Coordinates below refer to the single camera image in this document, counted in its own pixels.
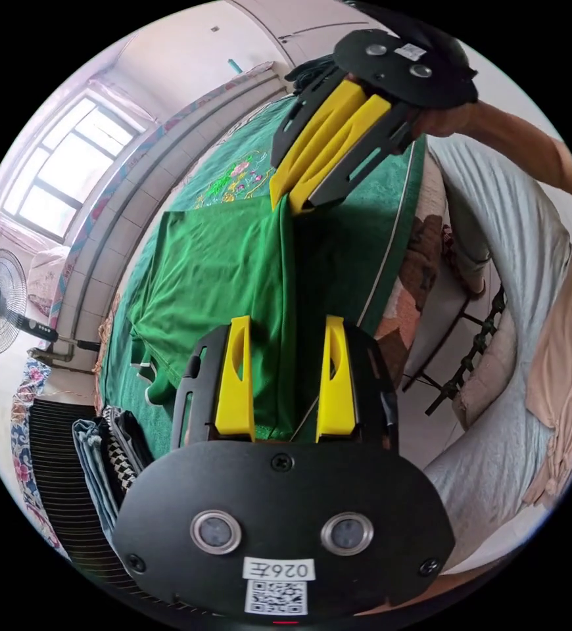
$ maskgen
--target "screw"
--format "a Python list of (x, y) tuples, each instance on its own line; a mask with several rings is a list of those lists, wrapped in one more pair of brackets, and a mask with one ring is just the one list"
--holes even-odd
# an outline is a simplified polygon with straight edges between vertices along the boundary
[(141, 572), (145, 572), (146, 571), (146, 564), (136, 554), (129, 554), (128, 555), (128, 565), (135, 572), (140, 572), (141, 573)]
[(439, 560), (438, 559), (427, 559), (419, 566), (419, 575), (420, 576), (431, 576), (433, 572), (437, 572), (439, 570)]
[(409, 68), (409, 72), (420, 79), (428, 79), (433, 74), (433, 71), (423, 64), (414, 64)]
[(387, 48), (382, 46), (382, 44), (371, 44), (371, 46), (365, 48), (365, 52), (372, 57), (380, 57), (387, 52)]
[(271, 468), (278, 473), (286, 473), (293, 468), (293, 459), (287, 454), (277, 454), (271, 460)]

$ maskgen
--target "electric fan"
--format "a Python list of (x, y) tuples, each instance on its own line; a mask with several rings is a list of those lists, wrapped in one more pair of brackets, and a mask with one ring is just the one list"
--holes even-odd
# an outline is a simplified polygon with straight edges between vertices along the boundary
[[(27, 284), (21, 263), (12, 252), (0, 248), (0, 353), (12, 346), (19, 331), (24, 331), (49, 342), (50, 346), (61, 340), (78, 348), (92, 351), (100, 350), (98, 342), (84, 342), (63, 337), (58, 334), (58, 331), (46, 324), (26, 317), (27, 301)], [(66, 359), (68, 361), (67, 356), (56, 355), (51, 350), (33, 348), (28, 353), (30, 356), (48, 363), (48, 365), (51, 365), (53, 359)]]

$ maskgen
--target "qr code sticker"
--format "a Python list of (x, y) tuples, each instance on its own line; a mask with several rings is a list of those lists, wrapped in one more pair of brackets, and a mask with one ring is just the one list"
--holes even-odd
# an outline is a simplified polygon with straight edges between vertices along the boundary
[(413, 44), (405, 44), (400, 48), (396, 48), (395, 52), (411, 61), (418, 61), (419, 58), (426, 53), (423, 48), (413, 46)]
[(273, 616), (308, 615), (306, 583), (250, 580), (247, 585), (246, 613)]

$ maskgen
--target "window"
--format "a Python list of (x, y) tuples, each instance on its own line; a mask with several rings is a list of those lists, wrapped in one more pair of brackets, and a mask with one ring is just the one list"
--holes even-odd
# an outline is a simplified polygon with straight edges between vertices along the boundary
[(136, 124), (89, 97), (81, 99), (36, 145), (7, 192), (2, 212), (63, 243), (93, 187), (138, 134)]

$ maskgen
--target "checkered cloth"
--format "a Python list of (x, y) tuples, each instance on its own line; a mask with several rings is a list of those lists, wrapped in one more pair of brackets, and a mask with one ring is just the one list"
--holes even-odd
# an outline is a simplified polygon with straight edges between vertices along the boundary
[(119, 482), (122, 495), (126, 495), (126, 492), (137, 478), (137, 474), (130, 466), (130, 462), (110, 426), (111, 415), (118, 415), (121, 412), (122, 410), (118, 408), (107, 406), (102, 411), (102, 418), (105, 425), (104, 434), (108, 436), (108, 440), (105, 441), (108, 460), (110, 461), (114, 477)]

